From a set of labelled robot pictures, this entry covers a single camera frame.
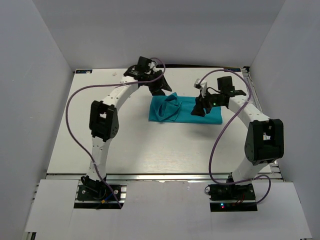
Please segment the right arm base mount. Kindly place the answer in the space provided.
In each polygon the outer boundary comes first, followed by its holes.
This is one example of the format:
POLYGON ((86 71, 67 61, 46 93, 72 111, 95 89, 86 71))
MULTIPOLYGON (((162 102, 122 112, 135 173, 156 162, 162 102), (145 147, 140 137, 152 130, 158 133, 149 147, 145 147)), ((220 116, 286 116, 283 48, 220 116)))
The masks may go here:
POLYGON ((210 211, 256 212, 258 210, 253 185, 218 185, 210 184, 204 193, 209 196, 210 211))

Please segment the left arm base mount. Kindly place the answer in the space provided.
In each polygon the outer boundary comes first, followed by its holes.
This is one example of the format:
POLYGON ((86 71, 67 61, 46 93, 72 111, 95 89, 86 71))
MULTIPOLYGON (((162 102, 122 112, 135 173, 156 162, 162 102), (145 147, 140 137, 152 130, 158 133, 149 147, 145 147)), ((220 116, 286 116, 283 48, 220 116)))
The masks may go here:
POLYGON ((123 207, 127 186, 110 184, 107 187, 100 180, 92 180, 82 176, 77 187, 74 208, 93 210, 119 210, 123 207))

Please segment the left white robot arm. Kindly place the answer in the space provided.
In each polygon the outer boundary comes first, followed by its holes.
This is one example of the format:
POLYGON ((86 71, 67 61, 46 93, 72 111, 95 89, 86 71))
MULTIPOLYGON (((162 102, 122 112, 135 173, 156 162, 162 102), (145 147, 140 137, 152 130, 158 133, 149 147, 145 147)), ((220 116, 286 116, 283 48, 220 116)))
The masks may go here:
POLYGON ((99 200, 105 196, 106 162, 112 139, 119 131, 118 112, 125 101, 140 87, 148 87, 152 96, 164 96, 171 92, 163 70, 156 70, 156 58, 141 56, 137 64, 130 66, 111 93, 90 107, 89 129, 92 136, 92 151, 89 170, 81 177, 88 193, 99 200))

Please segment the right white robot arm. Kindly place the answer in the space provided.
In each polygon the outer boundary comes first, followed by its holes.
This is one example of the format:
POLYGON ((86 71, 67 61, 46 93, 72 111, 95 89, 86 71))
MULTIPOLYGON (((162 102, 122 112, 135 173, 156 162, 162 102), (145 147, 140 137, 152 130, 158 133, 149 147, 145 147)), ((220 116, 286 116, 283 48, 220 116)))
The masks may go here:
POLYGON ((233 86, 232 77, 217 79, 218 92, 210 93, 206 80, 197 79, 194 87, 200 91, 191 112, 193 116, 204 117, 215 107, 226 107, 239 118, 247 128, 244 144, 244 159, 230 174, 225 187, 226 195, 236 200, 244 193, 242 185, 248 185, 267 165, 284 155, 284 124, 280 119, 271 119, 250 102, 243 90, 233 86))

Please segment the teal t-shirt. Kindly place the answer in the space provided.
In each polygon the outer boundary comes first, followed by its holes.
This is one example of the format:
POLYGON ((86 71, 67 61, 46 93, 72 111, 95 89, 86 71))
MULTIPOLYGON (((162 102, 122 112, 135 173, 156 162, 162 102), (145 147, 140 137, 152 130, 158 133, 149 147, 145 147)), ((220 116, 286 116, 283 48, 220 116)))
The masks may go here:
POLYGON ((152 97, 148 120, 158 123, 183 123, 221 125, 223 118, 221 108, 215 107, 204 117, 191 115, 195 106, 195 97, 179 96, 175 92, 170 95, 152 97))

